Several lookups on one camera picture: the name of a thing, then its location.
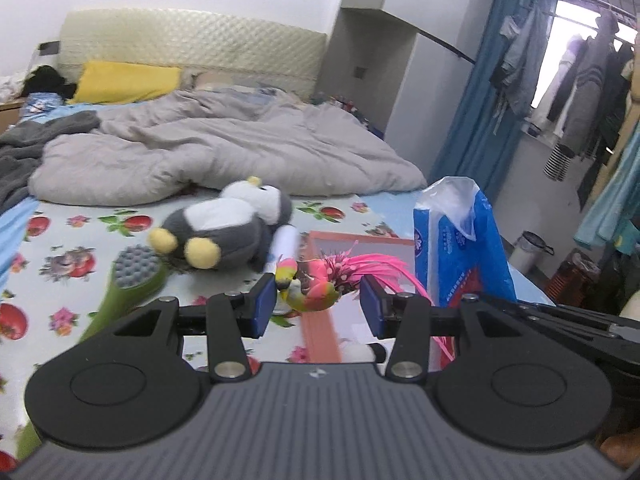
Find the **curtain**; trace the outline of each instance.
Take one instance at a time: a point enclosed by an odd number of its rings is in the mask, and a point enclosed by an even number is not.
[[[544,12],[555,9],[557,1],[538,0]],[[523,135],[520,129],[524,118],[516,117],[510,107],[501,118],[494,117],[497,91],[489,79],[508,47],[508,40],[500,35],[502,22],[507,16],[526,14],[524,7],[530,8],[531,3],[531,0],[494,0],[476,65],[431,171],[430,182],[447,175],[468,176],[490,202],[498,196]]]

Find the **floral tablecloth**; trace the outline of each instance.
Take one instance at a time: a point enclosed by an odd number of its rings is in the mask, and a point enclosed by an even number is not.
[[[145,243],[148,229],[173,210],[212,198],[209,190],[140,208],[113,209],[40,203],[28,222],[0,304],[0,465],[15,454],[27,421],[23,394],[33,371],[73,346],[89,325],[106,290],[111,263],[123,248]],[[357,196],[294,201],[293,225],[303,234],[332,231],[395,237]],[[248,290],[259,278],[233,272],[172,269],[160,295],[181,305],[203,303],[227,290]],[[276,318],[259,340],[245,340],[251,361],[304,362],[302,330],[295,317]],[[185,338],[183,357],[206,365],[203,337]]]

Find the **nightstand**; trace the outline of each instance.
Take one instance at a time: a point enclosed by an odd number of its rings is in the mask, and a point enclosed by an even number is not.
[[[0,135],[2,135],[10,124],[18,122],[18,115],[24,99],[14,99],[3,105],[0,105]]]

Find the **yellow pillow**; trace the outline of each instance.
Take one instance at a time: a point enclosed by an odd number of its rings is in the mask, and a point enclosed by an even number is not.
[[[123,105],[155,99],[178,88],[180,69],[87,61],[71,103]]]

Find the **beige tufted headboard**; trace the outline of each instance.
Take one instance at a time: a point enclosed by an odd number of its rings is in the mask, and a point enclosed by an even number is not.
[[[60,31],[58,69],[72,81],[91,59],[220,70],[236,84],[261,82],[304,98],[325,42],[320,32],[201,10],[78,10]]]

